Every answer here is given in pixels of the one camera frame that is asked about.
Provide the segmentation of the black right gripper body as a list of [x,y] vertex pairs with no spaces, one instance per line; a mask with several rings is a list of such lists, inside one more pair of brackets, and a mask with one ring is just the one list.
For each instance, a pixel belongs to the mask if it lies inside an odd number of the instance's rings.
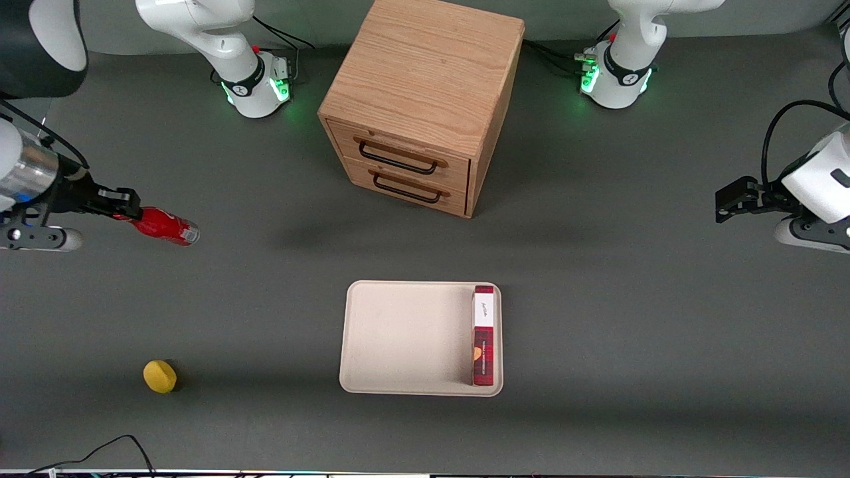
[[103,214],[100,206],[101,186],[85,167],[61,167],[54,182],[48,211],[51,214]]

